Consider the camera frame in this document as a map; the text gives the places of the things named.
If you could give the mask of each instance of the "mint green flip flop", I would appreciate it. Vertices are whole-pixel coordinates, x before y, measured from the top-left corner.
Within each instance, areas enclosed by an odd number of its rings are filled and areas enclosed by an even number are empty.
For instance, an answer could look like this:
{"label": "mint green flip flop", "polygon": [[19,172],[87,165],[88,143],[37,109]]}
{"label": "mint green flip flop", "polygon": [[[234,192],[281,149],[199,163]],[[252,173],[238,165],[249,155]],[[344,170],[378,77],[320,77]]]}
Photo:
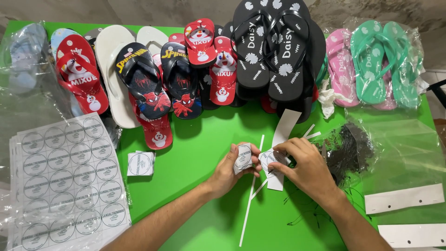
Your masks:
{"label": "mint green flip flop", "polygon": [[391,43],[384,44],[387,57],[396,57],[396,64],[391,68],[395,101],[400,107],[415,108],[418,105],[418,93],[414,81],[422,67],[422,59],[418,58],[418,53],[417,58],[411,55],[414,47],[410,44],[406,31],[396,22],[387,23],[383,35],[391,40]]}
{"label": "mint green flip flop", "polygon": [[389,59],[389,65],[381,70],[383,43],[390,43],[382,31],[379,22],[369,20],[355,29],[350,41],[356,71],[356,94],[360,101],[372,105],[386,99],[383,76],[395,63],[395,60]]}

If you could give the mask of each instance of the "black strap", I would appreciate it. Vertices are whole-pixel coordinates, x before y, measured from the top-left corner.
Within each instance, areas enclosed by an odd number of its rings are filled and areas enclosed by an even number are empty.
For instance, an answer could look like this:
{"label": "black strap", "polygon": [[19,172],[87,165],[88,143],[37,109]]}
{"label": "black strap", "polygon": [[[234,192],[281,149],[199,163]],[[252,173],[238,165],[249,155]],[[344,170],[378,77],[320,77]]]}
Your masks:
{"label": "black strap", "polygon": [[[271,24],[272,21],[273,21],[273,18],[271,17],[271,15],[270,15],[268,12],[266,12],[265,10],[262,10],[262,9],[256,10],[255,12],[251,13],[245,21],[243,21],[241,24],[239,24],[239,26],[237,26],[237,27],[232,31],[232,33],[231,33],[231,37],[230,37],[231,40],[235,41],[235,31],[236,31],[242,24],[248,22],[251,18],[256,17],[256,16],[258,16],[258,15],[260,15],[261,17],[263,17],[263,20],[265,20],[265,18],[266,18],[266,21],[269,21],[269,22],[268,22],[269,24]],[[273,27],[273,28],[271,28],[271,26],[270,26],[269,32],[271,32],[272,29],[274,29],[275,32],[276,32],[277,34],[279,34],[279,29],[278,29],[277,27]],[[267,26],[266,26],[266,25],[263,25],[263,32],[264,32],[263,34],[264,34],[264,37],[265,37],[264,39],[266,40],[266,38],[268,37],[268,34],[269,34],[269,33],[267,33]],[[233,45],[232,43],[231,43],[231,48],[232,48],[232,50],[235,52],[235,54],[237,55],[237,59],[246,62],[245,57],[242,56],[240,53],[237,52],[237,50],[234,49],[234,45]]]}
{"label": "black strap", "polygon": [[[181,95],[178,94],[177,91],[172,88],[172,86],[170,86],[170,82],[169,82],[169,77],[170,77],[170,74],[172,73],[172,69],[177,65],[178,61],[183,61],[183,62],[187,63],[188,65],[190,65],[189,60],[183,56],[173,57],[169,60],[169,62],[167,63],[167,66],[163,69],[164,70],[163,76],[164,76],[165,82],[167,83],[166,87],[167,87],[167,90],[169,91],[169,93],[176,100],[181,100]],[[193,72],[194,72],[194,79],[191,81],[191,83],[192,83],[192,90],[190,92],[191,99],[195,98],[195,93],[197,91],[197,85],[198,85],[197,71],[194,70]]]}
{"label": "black strap", "polygon": [[123,79],[124,79],[124,84],[127,86],[128,91],[135,98],[139,99],[142,102],[146,102],[145,96],[142,95],[141,93],[139,93],[138,91],[136,91],[135,89],[133,89],[128,84],[129,82],[132,81],[133,73],[136,70],[135,67],[138,65],[137,64],[138,62],[143,63],[143,64],[147,65],[150,68],[153,68],[158,73],[158,75],[160,76],[160,78],[158,78],[157,86],[155,87],[155,95],[159,95],[161,93],[161,90],[162,90],[161,72],[160,72],[160,69],[158,69],[158,66],[153,61],[150,61],[150,60],[148,60],[147,58],[145,58],[143,56],[135,56],[135,57],[130,58],[125,63],[124,67],[122,68],[122,76],[123,76]]}
{"label": "black strap", "polygon": [[[269,27],[269,29],[268,29],[268,33],[267,33],[267,34],[269,34],[269,33],[273,30],[273,28],[276,27],[276,23],[277,23],[280,19],[282,19],[283,16],[287,16],[287,15],[294,15],[294,16],[297,16],[297,17],[303,19],[303,20],[305,21],[305,23],[306,23],[307,31],[308,31],[308,32],[307,32],[307,39],[306,39],[306,41],[305,41],[304,52],[301,54],[301,56],[299,57],[299,59],[298,59],[297,62],[296,62],[296,65],[294,65],[294,68],[293,68],[293,72],[296,72],[296,70],[302,66],[303,59],[304,59],[304,57],[305,57],[305,55],[306,55],[307,49],[308,49],[308,47],[309,47],[310,44],[311,44],[311,42],[310,42],[310,25],[308,24],[308,21],[307,21],[305,18],[301,17],[301,16],[299,15],[299,12],[297,12],[297,11],[295,11],[295,10],[292,10],[292,9],[287,9],[287,10],[284,10],[284,11],[280,12],[280,13],[274,18],[274,20],[271,22],[271,25],[270,25],[270,27]],[[290,27],[294,32],[296,32],[296,34],[300,35],[299,30],[297,29],[297,27],[295,27],[294,25],[289,25],[289,27]],[[263,39],[263,44],[264,44],[264,45],[266,44],[266,38],[267,38],[267,36],[265,36],[264,39]],[[273,51],[271,51],[271,52],[269,52],[269,53],[267,54],[267,53],[265,52],[264,48],[262,48],[263,57],[264,57],[264,58],[269,58],[270,56],[272,56],[272,54],[274,53],[275,50],[276,50],[276,48],[274,48]],[[271,71],[275,72],[276,74],[279,73],[279,70],[274,66],[274,64],[273,64],[270,60],[265,60],[265,62],[266,62],[266,64],[268,65],[268,68],[269,68]]]}

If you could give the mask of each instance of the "green table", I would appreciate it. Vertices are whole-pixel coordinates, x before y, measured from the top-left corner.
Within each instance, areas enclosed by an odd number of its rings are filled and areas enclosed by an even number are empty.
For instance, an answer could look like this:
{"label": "green table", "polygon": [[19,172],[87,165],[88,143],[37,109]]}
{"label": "green table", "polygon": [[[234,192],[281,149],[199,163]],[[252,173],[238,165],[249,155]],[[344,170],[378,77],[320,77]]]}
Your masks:
{"label": "green table", "polygon": [[[5,37],[18,31],[29,21],[10,21]],[[109,25],[51,23],[45,24],[48,34],[58,28],[71,28],[80,34]],[[142,26],[125,25],[136,33]],[[156,27],[170,35],[182,33],[183,28]],[[435,129],[426,96],[418,110],[418,119]],[[131,200],[130,214],[135,223],[162,205],[179,197],[211,175],[216,164],[229,150],[231,143],[251,142],[259,146],[264,134],[263,150],[271,147],[274,130],[279,118],[263,111],[259,101],[250,101],[241,108],[220,107],[203,111],[193,120],[180,120],[169,115],[173,144],[157,151],[153,176],[127,177],[127,154],[149,151],[142,127],[123,130],[117,155],[121,173]],[[336,107],[335,113],[324,120],[320,104],[305,123],[296,125],[291,137],[301,137],[312,124],[311,133],[327,133],[345,123],[344,108]],[[265,180],[256,179],[254,190]],[[239,247],[252,176],[246,175],[225,196],[204,205],[162,247],[161,250],[346,250],[333,223],[302,191],[285,178],[284,191],[262,188],[252,200],[243,245]],[[362,192],[361,184],[354,189]],[[352,189],[354,206],[365,216],[364,201]]]}

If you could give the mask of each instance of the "hand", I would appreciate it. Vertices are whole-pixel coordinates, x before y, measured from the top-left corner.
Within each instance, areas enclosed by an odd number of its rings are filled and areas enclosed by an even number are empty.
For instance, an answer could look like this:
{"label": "hand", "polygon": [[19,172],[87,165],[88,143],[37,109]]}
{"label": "hand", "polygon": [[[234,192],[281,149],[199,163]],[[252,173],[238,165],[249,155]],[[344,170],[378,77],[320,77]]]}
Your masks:
{"label": "hand", "polygon": [[217,165],[212,176],[205,181],[205,185],[211,190],[212,199],[220,198],[225,195],[232,189],[232,187],[234,187],[240,177],[247,173],[252,173],[257,178],[260,177],[259,172],[262,170],[259,162],[260,150],[254,144],[251,144],[251,160],[255,166],[247,168],[239,172],[237,175],[234,174],[234,164],[239,155],[238,146],[245,143],[246,142],[241,142],[237,146],[231,144],[231,150]]}
{"label": "hand", "polygon": [[317,147],[306,138],[292,138],[273,147],[275,151],[286,151],[296,160],[296,167],[289,168],[278,162],[268,165],[289,178],[299,189],[310,196],[321,207],[329,207],[345,194],[336,186]]}

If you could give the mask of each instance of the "spider-man print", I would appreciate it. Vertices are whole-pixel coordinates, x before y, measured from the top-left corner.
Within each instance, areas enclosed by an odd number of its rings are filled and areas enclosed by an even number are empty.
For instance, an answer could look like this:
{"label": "spider-man print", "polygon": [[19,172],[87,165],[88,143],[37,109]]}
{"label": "spider-man print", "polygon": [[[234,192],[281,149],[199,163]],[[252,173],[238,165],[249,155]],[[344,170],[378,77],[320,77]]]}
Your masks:
{"label": "spider-man print", "polygon": [[164,112],[164,109],[170,108],[170,99],[164,93],[155,95],[154,92],[151,92],[144,94],[144,97],[146,98],[146,104],[152,106],[154,111],[159,109],[160,112]]}
{"label": "spider-man print", "polygon": [[178,76],[177,82],[178,82],[178,85],[181,86],[181,88],[183,88],[183,89],[188,88],[190,85],[190,77],[187,76],[185,79],[182,79],[180,76]]}
{"label": "spider-man print", "polygon": [[190,95],[184,94],[183,96],[181,96],[180,100],[177,100],[173,104],[173,112],[177,117],[180,116],[181,113],[183,113],[183,115],[187,117],[187,113],[192,112],[192,110],[189,108],[192,107],[193,104],[194,100],[190,98]]}
{"label": "spider-man print", "polygon": [[135,78],[135,82],[139,87],[144,87],[143,84],[146,84],[147,87],[150,86],[150,80],[148,77],[144,76],[142,79],[139,79],[138,77]]}

